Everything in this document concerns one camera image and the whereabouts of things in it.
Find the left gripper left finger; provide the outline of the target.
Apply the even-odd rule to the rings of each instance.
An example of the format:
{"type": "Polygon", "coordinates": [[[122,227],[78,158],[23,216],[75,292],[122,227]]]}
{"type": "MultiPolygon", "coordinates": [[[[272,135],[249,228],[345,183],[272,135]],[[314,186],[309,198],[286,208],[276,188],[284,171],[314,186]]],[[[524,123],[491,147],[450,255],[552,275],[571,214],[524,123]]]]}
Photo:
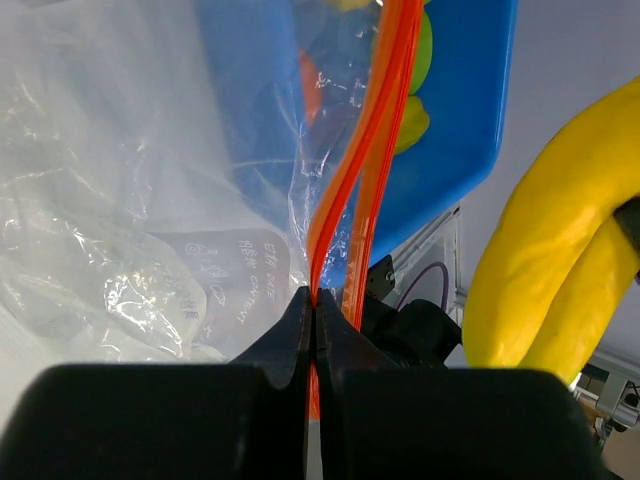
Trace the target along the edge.
{"type": "Polygon", "coordinates": [[[5,479],[302,479],[307,288],[226,364],[66,364],[24,392],[1,438],[5,479]]]}

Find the clear zip top bag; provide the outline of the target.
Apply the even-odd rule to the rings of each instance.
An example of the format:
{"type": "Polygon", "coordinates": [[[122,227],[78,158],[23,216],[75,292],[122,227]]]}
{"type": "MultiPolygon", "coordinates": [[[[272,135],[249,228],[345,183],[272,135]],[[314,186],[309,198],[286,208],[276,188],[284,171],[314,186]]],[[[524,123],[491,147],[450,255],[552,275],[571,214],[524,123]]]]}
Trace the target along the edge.
{"type": "Polygon", "coordinates": [[[355,256],[357,204],[324,208],[372,127],[396,1],[381,10],[354,130],[335,163],[299,147],[280,229],[231,177],[199,1],[1,5],[1,417],[59,364],[225,363],[280,317],[310,267],[355,256]]]}

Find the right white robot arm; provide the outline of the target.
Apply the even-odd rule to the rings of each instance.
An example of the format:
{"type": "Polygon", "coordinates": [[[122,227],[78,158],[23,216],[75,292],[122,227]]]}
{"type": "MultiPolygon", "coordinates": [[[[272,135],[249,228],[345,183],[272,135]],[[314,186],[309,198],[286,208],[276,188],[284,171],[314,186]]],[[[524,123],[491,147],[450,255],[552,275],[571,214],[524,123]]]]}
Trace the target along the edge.
{"type": "Polygon", "coordinates": [[[366,297],[361,333],[402,368],[443,369],[461,328],[436,304],[413,300],[400,310],[366,297]]]}

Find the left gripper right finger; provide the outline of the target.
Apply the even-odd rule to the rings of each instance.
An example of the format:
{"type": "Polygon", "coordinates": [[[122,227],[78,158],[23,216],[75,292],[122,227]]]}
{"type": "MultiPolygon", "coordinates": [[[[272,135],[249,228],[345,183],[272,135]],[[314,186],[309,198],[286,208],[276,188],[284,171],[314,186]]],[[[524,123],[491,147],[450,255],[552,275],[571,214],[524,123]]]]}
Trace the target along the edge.
{"type": "Polygon", "coordinates": [[[315,308],[327,479],[604,479],[581,407],[529,369],[402,368],[321,290],[315,308]]]}

